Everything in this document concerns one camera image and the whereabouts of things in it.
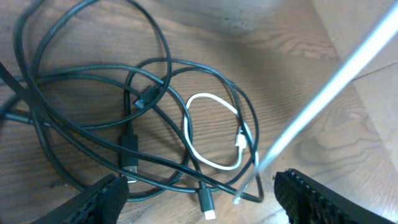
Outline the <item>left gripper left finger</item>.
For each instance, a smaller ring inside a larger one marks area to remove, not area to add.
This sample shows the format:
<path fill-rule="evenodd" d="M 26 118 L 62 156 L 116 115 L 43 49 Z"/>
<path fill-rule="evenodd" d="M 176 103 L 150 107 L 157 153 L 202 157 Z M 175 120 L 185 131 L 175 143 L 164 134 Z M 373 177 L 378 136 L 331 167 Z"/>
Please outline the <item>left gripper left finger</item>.
<path fill-rule="evenodd" d="M 110 174 L 35 223 L 116 223 L 128 196 L 127 178 Z"/>

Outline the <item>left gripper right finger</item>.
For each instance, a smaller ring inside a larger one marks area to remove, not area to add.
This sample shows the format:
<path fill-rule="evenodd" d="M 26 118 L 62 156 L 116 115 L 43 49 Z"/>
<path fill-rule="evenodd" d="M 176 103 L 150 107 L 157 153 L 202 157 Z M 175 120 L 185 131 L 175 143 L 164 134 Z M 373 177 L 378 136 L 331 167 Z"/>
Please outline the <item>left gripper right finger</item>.
<path fill-rule="evenodd" d="M 290 223 L 393 224 L 344 198 L 316 180 L 287 169 L 274 177 L 274 193 Z"/>

